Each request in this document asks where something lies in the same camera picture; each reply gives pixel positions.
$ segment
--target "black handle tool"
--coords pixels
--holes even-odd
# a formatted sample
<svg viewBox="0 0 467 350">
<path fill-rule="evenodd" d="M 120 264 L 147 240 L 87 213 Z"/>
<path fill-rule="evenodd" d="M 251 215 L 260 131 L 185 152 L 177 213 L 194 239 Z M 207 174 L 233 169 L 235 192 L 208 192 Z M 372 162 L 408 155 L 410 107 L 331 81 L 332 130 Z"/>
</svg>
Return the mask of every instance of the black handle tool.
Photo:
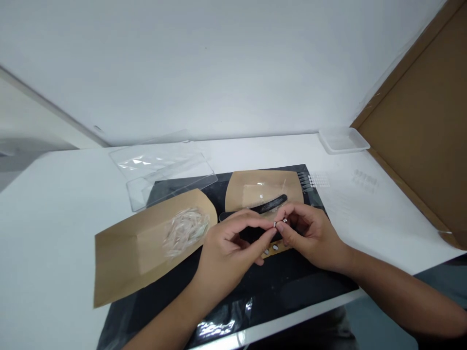
<svg viewBox="0 0 467 350">
<path fill-rule="evenodd" d="M 262 204 L 260 206 L 250 208 L 250 210 L 252 210 L 252 211 L 254 211 L 254 212 L 258 213 L 258 214 L 263 214 L 263 213 L 265 213 L 267 211 L 270 211 L 271 209 L 274 209 L 275 207 L 278 207 L 279 205 L 284 203 L 286 200 L 287 200 L 287 195 L 282 194 L 279 197 L 277 197 L 276 199 L 273 199 L 270 202 L 267 202 L 267 203 Z M 235 212 L 236 211 L 223 212 L 222 214 L 219 215 L 219 222 L 224 221 L 225 219 L 227 219 L 229 216 L 231 216 Z"/>
</svg>

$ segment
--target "white plastic tray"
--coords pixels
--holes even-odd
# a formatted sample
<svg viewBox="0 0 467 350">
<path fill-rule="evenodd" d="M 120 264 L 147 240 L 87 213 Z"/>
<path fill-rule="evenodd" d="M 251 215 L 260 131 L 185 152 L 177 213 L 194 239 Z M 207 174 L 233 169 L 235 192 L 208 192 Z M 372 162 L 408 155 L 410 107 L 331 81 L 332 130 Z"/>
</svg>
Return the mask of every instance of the white plastic tray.
<svg viewBox="0 0 467 350">
<path fill-rule="evenodd" d="M 360 152 L 370 148 L 363 136 L 350 127 L 320 129 L 319 138 L 326 152 L 331 155 Z"/>
</svg>

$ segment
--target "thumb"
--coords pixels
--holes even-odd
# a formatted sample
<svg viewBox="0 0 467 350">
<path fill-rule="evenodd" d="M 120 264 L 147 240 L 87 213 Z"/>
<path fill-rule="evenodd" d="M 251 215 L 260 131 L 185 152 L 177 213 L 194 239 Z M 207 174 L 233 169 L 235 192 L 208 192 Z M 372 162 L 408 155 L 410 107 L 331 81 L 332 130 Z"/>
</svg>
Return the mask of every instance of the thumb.
<svg viewBox="0 0 467 350">
<path fill-rule="evenodd" d="M 302 255 L 306 252 L 308 240 L 305 237 L 299 235 L 293 228 L 282 221 L 277 222 L 276 228 L 281 233 L 282 238 L 287 240 L 288 245 L 298 250 Z"/>
<path fill-rule="evenodd" d="M 276 232 L 277 230 L 275 228 L 270 228 L 265 233 L 263 233 L 260 238 L 254 241 L 248 248 L 242 250 L 241 253 L 247 256 L 249 262 L 253 263 L 269 247 L 269 244 L 271 243 L 271 240 Z"/>
</svg>

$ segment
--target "clear plastic bag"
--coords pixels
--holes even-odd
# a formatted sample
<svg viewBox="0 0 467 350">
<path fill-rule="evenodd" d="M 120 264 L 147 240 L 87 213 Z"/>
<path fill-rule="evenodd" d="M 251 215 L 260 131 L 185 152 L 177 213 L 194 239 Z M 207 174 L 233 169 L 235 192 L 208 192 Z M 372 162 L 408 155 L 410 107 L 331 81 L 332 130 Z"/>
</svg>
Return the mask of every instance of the clear plastic bag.
<svg viewBox="0 0 467 350">
<path fill-rule="evenodd" d="M 183 253 L 204 236 L 208 225 L 209 215 L 202 214 L 198 208 L 178 212 L 165 227 L 165 256 L 174 258 Z"/>
<path fill-rule="evenodd" d="M 213 169 L 190 139 L 189 133 L 182 130 L 109 153 L 126 178 L 133 212 L 217 181 Z"/>
</svg>

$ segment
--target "grid of small labels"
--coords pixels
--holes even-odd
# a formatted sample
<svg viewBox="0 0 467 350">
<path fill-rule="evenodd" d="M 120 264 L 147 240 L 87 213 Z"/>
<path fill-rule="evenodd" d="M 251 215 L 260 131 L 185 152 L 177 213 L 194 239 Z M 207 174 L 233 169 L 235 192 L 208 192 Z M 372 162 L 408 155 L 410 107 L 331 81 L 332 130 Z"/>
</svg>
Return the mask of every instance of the grid of small labels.
<svg viewBox="0 0 467 350">
<path fill-rule="evenodd" d="M 311 187 L 330 187 L 326 173 L 314 172 L 308 175 Z"/>
</svg>

